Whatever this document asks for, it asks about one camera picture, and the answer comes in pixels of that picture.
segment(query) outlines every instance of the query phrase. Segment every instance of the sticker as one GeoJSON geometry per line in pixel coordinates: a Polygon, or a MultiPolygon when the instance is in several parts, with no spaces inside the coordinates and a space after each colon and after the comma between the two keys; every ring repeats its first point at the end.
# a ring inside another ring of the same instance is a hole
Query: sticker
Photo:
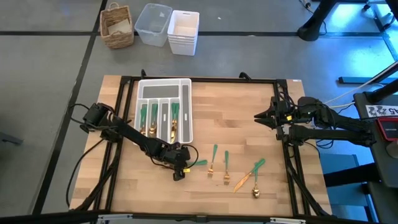
{"type": "Polygon", "coordinates": [[[366,111],[370,118],[377,116],[398,116],[398,106],[366,105],[366,111]]]}

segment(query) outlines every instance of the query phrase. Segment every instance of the gray floor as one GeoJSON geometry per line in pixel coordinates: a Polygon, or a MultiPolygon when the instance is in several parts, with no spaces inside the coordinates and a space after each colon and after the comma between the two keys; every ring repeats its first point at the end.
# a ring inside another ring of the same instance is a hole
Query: gray floor
{"type": "MultiPolygon", "coordinates": [[[[125,2],[136,21],[150,1],[119,1],[120,5],[125,2]]],[[[152,2],[200,12],[201,31],[294,32],[310,17],[294,0],[152,2]]],[[[0,31],[91,31],[101,3],[8,0],[1,4],[0,31]]],[[[337,5],[326,20],[328,32],[378,32],[372,12],[361,12],[362,6],[337,5]]],[[[397,33],[389,31],[392,39],[398,37],[397,33]]],[[[0,131],[25,140],[21,146],[0,142],[2,217],[30,212],[88,39],[0,36],[0,131]]],[[[245,71],[253,78],[301,79],[308,96],[329,100],[354,88],[337,85],[338,77],[371,77],[393,61],[381,37],[321,37],[316,42],[304,42],[298,37],[199,36],[194,57],[173,55],[168,44],[162,48],[145,45],[139,37],[128,48],[110,50],[97,37],[78,102],[89,105],[96,101],[103,75],[139,75],[142,68],[148,75],[162,76],[236,77],[245,71]]],[[[351,100],[345,97],[335,104],[351,100]]],[[[76,110],[74,117],[82,114],[76,110]]],[[[357,116],[353,108],[344,114],[357,116]]],[[[77,125],[70,125],[45,213],[67,210],[67,181],[86,137],[77,125]]],[[[369,149],[347,142],[337,142],[322,153],[356,154],[360,164],[372,162],[369,149]]]]}

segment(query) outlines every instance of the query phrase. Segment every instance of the wooden tabletop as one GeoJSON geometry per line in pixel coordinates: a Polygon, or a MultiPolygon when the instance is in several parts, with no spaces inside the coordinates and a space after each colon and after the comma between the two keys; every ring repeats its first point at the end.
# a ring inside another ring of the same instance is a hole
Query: wooden tabletop
{"type": "MultiPolygon", "coordinates": [[[[114,106],[120,76],[104,77],[98,101],[114,106]]],[[[290,96],[297,101],[304,95],[300,80],[287,80],[290,96]]],[[[137,97],[134,83],[129,119],[134,120],[137,97]]],[[[199,160],[211,161],[213,146],[218,145],[214,174],[208,179],[208,166],[194,166],[185,179],[174,182],[172,171],[155,166],[131,141],[123,141],[123,150],[114,190],[113,212],[292,216],[289,188],[282,152],[282,144],[275,138],[275,130],[255,123],[253,116],[268,109],[273,86],[254,83],[192,83],[193,142],[199,160]],[[231,183],[223,184],[224,152],[229,151],[231,183]],[[254,178],[233,193],[235,184],[244,177],[254,163],[264,158],[259,169],[259,199],[251,190],[254,178]]],[[[123,112],[125,96],[122,100],[123,112]]],[[[90,133],[86,149],[99,139],[100,133],[90,133]]],[[[79,206],[93,190],[100,176],[106,143],[103,142],[83,160],[78,173],[71,208],[79,206]]],[[[323,180],[318,152],[311,146],[300,147],[307,188],[323,209],[331,213],[323,180]]],[[[107,186],[101,201],[106,200],[107,186]]],[[[296,186],[299,211],[303,211],[300,191],[296,186]]]]}

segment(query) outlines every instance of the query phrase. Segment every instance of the wicker basket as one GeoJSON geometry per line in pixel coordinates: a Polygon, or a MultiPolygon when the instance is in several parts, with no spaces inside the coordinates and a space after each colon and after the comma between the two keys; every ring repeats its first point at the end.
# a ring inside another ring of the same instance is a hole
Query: wicker basket
{"type": "Polygon", "coordinates": [[[131,27],[133,28],[133,23],[131,21],[131,15],[129,6],[119,7],[119,4],[113,2],[109,5],[108,10],[101,11],[101,16],[99,20],[99,26],[101,31],[101,37],[105,42],[105,45],[111,49],[119,49],[122,47],[127,47],[131,45],[134,41],[133,29],[131,32],[122,33],[117,31],[113,34],[109,34],[108,27],[118,22],[128,19],[131,27]]]}

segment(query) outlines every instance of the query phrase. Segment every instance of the utensil organizer compartment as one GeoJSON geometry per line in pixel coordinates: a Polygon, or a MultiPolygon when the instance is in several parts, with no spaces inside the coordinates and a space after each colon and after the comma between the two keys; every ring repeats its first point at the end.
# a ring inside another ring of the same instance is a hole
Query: utensil organizer compartment
{"type": "Polygon", "coordinates": [[[177,141],[191,143],[193,141],[191,79],[139,81],[134,128],[140,132],[145,130],[147,137],[159,138],[168,143],[177,141]],[[173,105],[176,107],[176,104],[178,113],[173,117],[173,105]],[[141,117],[142,112],[145,112],[144,119],[141,117]],[[173,131],[173,121],[177,122],[176,131],[173,131]]]}

